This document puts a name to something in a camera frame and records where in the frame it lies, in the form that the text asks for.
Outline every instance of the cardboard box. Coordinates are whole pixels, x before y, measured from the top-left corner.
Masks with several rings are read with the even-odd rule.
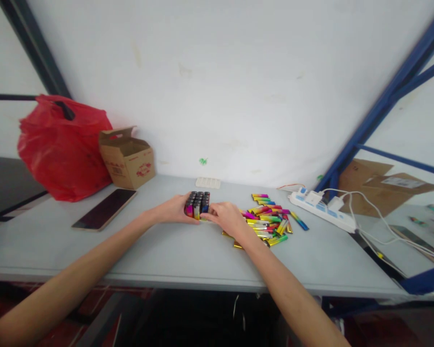
[[[391,168],[393,165],[354,159],[339,177],[339,189],[358,190],[364,193],[368,200],[379,208],[383,217],[413,196],[434,191],[433,184],[421,181],[406,173],[385,176]],[[351,212],[349,199],[350,196],[344,198],[342,212]],[[379,217],[376,210],[359,194],[353,195],[352,210],[354,214]]]
[[[150,179],[154,170],[153,150],[148,142],[132,138],[132,129],[101,131],[100,153],[115,186],[137,189]]]

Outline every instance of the phone screen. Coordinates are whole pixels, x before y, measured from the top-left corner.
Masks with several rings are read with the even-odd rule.
[[[135,194],[135,190],[116,189],[89,213],[74,223],[72,227],[101,230]]]

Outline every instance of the red wire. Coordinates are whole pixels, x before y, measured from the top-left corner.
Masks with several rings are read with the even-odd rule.
[[[281,186],[281,187],[279,187],[277,189],[281,189],[281,188],[289,187],[289,186],[303,186],[305,188],[305,185],[303,185],[301,183],[295,183],[295,184],[291,184],[291,185],[284,185],[284,186]]]

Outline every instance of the person's left hand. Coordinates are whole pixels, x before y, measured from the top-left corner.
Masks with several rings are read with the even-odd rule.
[[[155,215],[157,223],[188,223],[199,224],[199,220],[188,217],[185,212],[185,203],[191,192],[185,195],[175,195],[170,200],[151,209],[149,212]]]

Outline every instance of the white power strip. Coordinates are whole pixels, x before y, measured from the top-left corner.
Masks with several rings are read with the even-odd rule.
[[[339,211],[337,212],[331,211],[322,202],[316,205],[306,202],[305,201],[306,190],[305,188],[302,188],[301,190],[303,190],[303,194],[299,192],[293,192],[289,196],[289,201],[291,201],[296,206],[302,207],[304,210],[307,210],[313,213],[314,215],[317,215],[320,218],[323,218],[324,220],[333,223],[334,225],[340,227],[341,229],[347,231],[348,233],[351,234],[355,233],[355,229],[357,229],[357,227],[352,217]]]

